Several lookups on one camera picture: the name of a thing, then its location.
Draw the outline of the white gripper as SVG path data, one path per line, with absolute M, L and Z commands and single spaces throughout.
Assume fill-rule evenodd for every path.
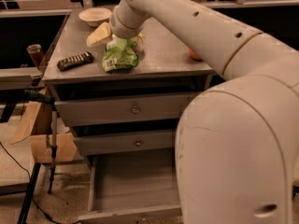
M 131 7 L 125 0 L 121 0 L 113 8 L 109 24 L 103 22 L 98 26 L 87 37 L 86 44 L 88 47 L 95 47 L 107 43 L 112 37 L 112 33 L 119 38 L 133 38 L 141 33 L 144 22 L 149 18 L 149 14 Z

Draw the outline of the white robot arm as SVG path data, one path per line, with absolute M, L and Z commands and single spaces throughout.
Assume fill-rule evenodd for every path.
M 224 81 L 184 110 L 176 169 L 184 224 L 292 224 L 299 148 L 299 53 L 191 0 L 121 0 L 121 38 L 155 18 Z

